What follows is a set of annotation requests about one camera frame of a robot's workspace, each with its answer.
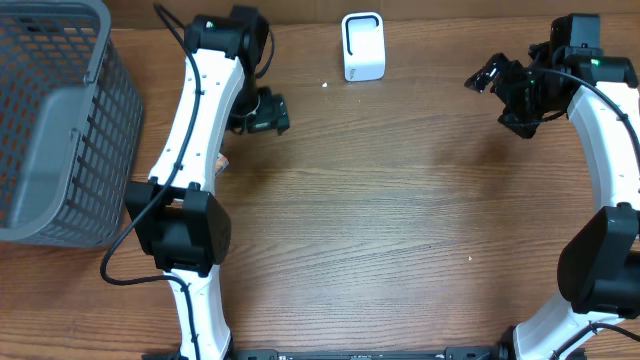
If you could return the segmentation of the small orange tissue box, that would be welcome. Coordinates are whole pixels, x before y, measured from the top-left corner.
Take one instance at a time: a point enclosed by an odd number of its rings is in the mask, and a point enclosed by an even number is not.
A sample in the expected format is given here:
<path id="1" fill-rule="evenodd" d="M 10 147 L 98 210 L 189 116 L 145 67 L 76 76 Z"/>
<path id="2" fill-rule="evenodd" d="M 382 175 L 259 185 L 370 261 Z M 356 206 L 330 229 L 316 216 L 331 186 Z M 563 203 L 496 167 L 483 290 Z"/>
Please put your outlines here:
<path id="1" fill-rule="evenodd" d="M 215 176 L 219 176 L 228 165 L 228 159 L 222 153 L 219 153 L 215 164 Z"/>

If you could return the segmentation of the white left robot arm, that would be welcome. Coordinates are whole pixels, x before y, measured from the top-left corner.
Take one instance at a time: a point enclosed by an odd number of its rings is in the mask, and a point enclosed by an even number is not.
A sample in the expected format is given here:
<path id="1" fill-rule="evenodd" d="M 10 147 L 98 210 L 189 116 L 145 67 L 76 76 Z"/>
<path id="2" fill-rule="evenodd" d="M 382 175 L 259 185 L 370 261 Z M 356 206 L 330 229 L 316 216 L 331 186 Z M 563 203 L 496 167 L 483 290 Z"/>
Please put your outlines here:
<path id="1" fill-rule="evenodd" d="M 255 7 L 229 16 L 197 15 L 177 40 L 185 53 L 183 89 L 163 151 L 144 182 L 130 183 L 125 206 L 155 280 L 171 287 L 182 343 L 175 359 L 229 359 L 232 334 L 224 318 L 220 266 L 231 219 L 215 197 L 226 165 L 226 132 L 237 135 L 290 127 L 282 95 L 257 85 L 274 36 Z"/>

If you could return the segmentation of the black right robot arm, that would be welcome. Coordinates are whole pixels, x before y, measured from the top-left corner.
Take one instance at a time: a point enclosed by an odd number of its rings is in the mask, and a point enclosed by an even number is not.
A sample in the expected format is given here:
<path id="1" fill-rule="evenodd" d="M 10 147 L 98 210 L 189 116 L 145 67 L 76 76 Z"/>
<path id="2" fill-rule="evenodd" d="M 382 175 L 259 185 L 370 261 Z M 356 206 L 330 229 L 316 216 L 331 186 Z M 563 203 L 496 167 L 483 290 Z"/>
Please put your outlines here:
<path id="1" fill-rule="evenodd" d="M 503 103 L 498 121 L 523 139 L 566 116 L 585 155 L 594 215 L 562 250 L 557 292 L 531 318 L 508 328 L 472 359 L 583 359 L 603 330 L 632 340 L 621 322 L 639 316 L 639 78 L 630 59 L 605 55 L 600 18 L 555 19 L 548 41 L 530 46 L 529 65 L 494 54 L 464 83 Z"/>

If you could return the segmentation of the white barcode scanner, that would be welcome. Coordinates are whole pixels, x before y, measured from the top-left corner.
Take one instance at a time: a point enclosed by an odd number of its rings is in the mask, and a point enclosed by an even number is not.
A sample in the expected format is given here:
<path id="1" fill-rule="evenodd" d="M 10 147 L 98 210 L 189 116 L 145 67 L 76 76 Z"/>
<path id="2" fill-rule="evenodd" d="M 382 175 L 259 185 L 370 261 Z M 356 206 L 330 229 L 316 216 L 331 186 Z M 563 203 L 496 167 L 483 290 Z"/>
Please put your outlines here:
<path id="1" fill-rule="evenodd" d="M 347 14 L 341 21 L 344 78 L 347 82 L 381 79 L 386 70 L 384 23 L 376 12 Z"/>

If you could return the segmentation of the dark grey plastic basket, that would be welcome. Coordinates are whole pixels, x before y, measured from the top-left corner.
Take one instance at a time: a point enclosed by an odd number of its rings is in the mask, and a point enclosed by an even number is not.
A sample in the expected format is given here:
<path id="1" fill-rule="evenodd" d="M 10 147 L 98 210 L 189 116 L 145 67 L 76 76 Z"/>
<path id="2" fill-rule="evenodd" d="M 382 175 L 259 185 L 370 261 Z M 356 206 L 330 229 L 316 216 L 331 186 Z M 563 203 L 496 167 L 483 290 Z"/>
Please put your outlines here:
<path id="1" fill-rule="evenodd" d="M 1 5 L 1 238 L 112 243 L 144 103 L 100 1 Z"/>

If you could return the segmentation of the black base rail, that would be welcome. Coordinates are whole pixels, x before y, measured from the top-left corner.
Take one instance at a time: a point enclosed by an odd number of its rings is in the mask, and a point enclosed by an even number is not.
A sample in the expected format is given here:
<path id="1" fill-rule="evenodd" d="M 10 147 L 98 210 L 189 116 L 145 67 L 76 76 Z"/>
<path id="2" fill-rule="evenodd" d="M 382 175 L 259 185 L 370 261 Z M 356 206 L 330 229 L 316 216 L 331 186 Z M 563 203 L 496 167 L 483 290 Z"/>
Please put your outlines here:
<path id="1" fill-rule="evenodd" d="M 426 352 L 278 352 L 276 350 L 232 350 L 223 360 L 490 360 L 494 347 L 447 347 Z"/>

